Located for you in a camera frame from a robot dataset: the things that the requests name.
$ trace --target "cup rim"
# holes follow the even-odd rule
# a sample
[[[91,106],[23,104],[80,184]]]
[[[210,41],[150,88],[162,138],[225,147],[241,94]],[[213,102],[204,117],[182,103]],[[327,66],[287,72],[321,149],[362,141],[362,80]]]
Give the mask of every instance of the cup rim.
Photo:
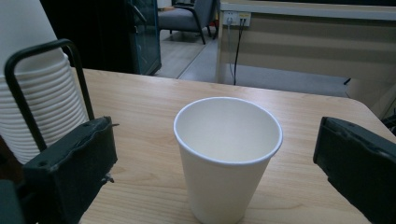
[[[179,117],[181,116],[181,114],[182,114],[185,110],[187,110],[189,107],[191,107],[191,106],[193,106],[193,105],[195,105],[195,104],[199,104],[199,103],[201,103],[201,102],[203,102],[203,101],[211,101],[211,100],[218,100],[218,99],[226,99],[226,100],[240,101],[240,102],[243,102],[243,103],[245,103],[245,104],[253,105],[253,106],[257,107],[258,109],[260,109],[261,111],[263,111],[264,113],[266,113],[266,114],[275,122],[276,127],[277,127],[277,131],[278,131],[278,135],[279,135],[279,138],[278,138],[278,140],[277,140],[276,145],[274,146],[274,148],[273,148],[270,152],[266,153],[265,155],[263,155],[263,156],[261,156],[261,157],[259,157],[259,158],[254,159],[254,160],[248,160],[248,161],[222,161],[222,160],[217,160],[217,159],[210,158],[210,157],[208,157],[208,156],[206,156],[206,155],[203,155],[203,154],[201,154],[201,153],[199,153],[199,152],[193,150],[191,147],[189,147],[189,145],[187,145],[187,144],[181,139],[181,137],[178,135],[178,132],[177,132],[177,122],[178,122]],[[251,165],[251,164],[260,163],[260,162],[262,162],[262,161],[268,160],[268,159],[272,158],[272,157],[277,153],[277,151],[280,149],[280,147],[281,147],[281,145],[282,145],[282,142],[283,142],[283,131],[282,131],[282,127],[280,126],[279,121],[277,121],[277,119],[274,117],[274,115],[272,115],[270,112],[268,112],[268,111],[267,111],[266,109],[264,109],[262,106],[256,105],[256,104],[254,104],[254,103],[252,103],[252,102],[250,102],[250,101],[247,101],[247,100],[244,100],[244,99],[240,99],[240,98],[236,98],[236,97],[227,97],[227,96],[208,97],[208,98],[204,98],[204,99],[200,99],[200,100],[191,102],[191,103],[189,103],[188,105],[185,105],[185,106],[177,113],[177,115],[176,115],[176,117],[175,117],[175,120],[174,120],[174,134],[175,134],[175,137],[176,137],[177,141],[178,141],[184,148],[186,148],[187,151],[188,151],[190,154],[192,154],[192,155],[194,155],[194,156],[196,156],[196,157],[198,157],[198,158],[200,158],[200,159],[202,159],[202,160],[204,160],[204,161],[212,162],[212,163],[215,163],[215,164],[226,165],[226,166]]]

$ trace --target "black cabinet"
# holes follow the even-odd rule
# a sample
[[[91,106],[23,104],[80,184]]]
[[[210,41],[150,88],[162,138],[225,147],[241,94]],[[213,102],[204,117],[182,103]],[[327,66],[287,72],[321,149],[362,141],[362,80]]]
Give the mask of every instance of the black cabinet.
[[[161,67],[156,0],[41,0],[84,68],[152,75]]]

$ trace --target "stack of paper cups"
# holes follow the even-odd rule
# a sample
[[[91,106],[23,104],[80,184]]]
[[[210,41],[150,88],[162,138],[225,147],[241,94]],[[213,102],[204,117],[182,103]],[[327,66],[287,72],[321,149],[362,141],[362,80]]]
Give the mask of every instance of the stack of paper cups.
[[[57,38],[38,0],[1,2],[0,30],[0,135],[25,164],[39,150],[6,83],[4,67],[15,52]],[[15,74],[47,146],[88,120],[61,49],[22,60]]]

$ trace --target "floor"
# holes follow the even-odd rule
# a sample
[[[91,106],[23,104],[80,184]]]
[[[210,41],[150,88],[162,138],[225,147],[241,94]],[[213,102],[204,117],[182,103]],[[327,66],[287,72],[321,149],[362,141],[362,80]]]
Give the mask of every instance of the floor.
[[[158,77],[215,82],[217,39],[206,36],[206,45],[194,33],[161,32],[163,68]],[[346,77],[328,77],[299,72],[237,65],[236,85],[279,91],[296,91],[320,95],[347,97]],[[233,85],[233,78],[226,77]]]

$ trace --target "black metal holder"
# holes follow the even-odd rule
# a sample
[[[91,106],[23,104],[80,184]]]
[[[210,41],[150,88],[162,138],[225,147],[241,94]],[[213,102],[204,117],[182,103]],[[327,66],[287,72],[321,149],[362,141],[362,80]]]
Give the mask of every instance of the black metal holder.
[[[58,49],[58,48],[64,48],[68,47],[71,53],[71,58],[73,61],[74,66],[76,67],[77,75],[78,75],[78,82],[81,87],[81,92],[82,96],[84,98],[84,103],[85,107],[87,109],[87,114],[90,120],[94,119],[93,115],[93,110],[92,110],[92,105],[91,105],[91,100],[90,100],[90,95],[88,94],[88,88],[87,84],[85,82],[85,77],[84,73],[82,70],[82,65],[81,65],[81,60],[79,58],[78,54],[78,49],[74,45],[74,43],[68,39],[59,39],[55,40],[46,44],[42,45],[37,45],[30,47],[28,49],[23,49],[15,54],[13,54],[6,63],[5,66],[5,77],[6,77],[6,82],[9,86],[9,89],[11,90],[11,93],[13,97],[15,98],[15,102],[18,105],[18,108],[21,111],[21,114],[23,115],[23,118],[33,136],[35,139],[35,143],[37,144],[37,147],[40,151],[43,151],[44,149],[47,148],[47,144],[44,141],[44,138],[35,122],[35,118],[32,114],[32,111],[30,110],[29,105],[26,102],[26,99],[23,95],[23,92],[21,90],[21,86],[18,83],[18,80],[14,74],[15,67],[17,64],[25,58],[35,56],[40,53],[44,53],[53,49]]]

